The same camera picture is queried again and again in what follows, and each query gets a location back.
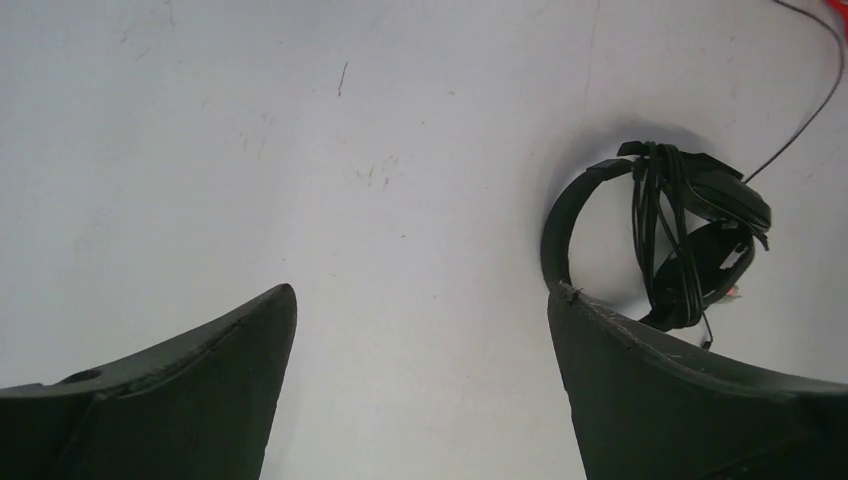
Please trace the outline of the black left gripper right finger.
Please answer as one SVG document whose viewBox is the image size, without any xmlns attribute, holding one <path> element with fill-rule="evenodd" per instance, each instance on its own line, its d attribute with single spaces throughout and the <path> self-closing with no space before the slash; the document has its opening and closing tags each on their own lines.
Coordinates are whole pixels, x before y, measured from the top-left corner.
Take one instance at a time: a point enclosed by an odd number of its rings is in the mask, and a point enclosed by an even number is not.
<svg viewBox="0 0 848 480">
<path fill-rule="evenodd" d="M 843 479 L 847 387 L 701 349 L 567 284 L 548 320 L 590 479 Z"/>
</svg>

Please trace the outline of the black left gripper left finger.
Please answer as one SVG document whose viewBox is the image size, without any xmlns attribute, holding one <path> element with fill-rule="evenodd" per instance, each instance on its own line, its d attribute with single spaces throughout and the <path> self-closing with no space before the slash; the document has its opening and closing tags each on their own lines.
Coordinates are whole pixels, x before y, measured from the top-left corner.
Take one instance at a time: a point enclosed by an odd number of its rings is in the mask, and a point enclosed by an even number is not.
<svg viewBox="0 0 848 480">
<path fill-rule="evenodd" d="M 256 479 L 295 338 L 288 284 L 122 359 L 1 392 L 5 479 Z"/>
</svg>

